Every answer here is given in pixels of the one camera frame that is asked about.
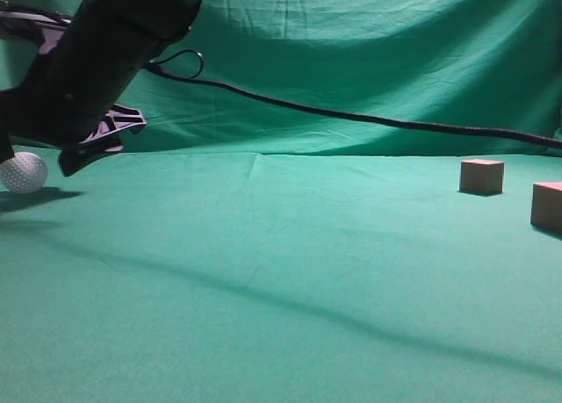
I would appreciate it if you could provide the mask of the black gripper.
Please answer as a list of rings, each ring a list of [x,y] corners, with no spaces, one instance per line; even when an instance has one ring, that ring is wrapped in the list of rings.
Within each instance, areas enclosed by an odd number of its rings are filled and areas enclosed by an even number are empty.
[[[114,103],[145,63],[188,33],[201,3],[82,0],[56,45],[41,47],[22,83],[2,93],[0,162],[14,157],[9,136],[57,146],[83,140],[59,154],[64,176],[121,153],[120,135],[148,122]]]

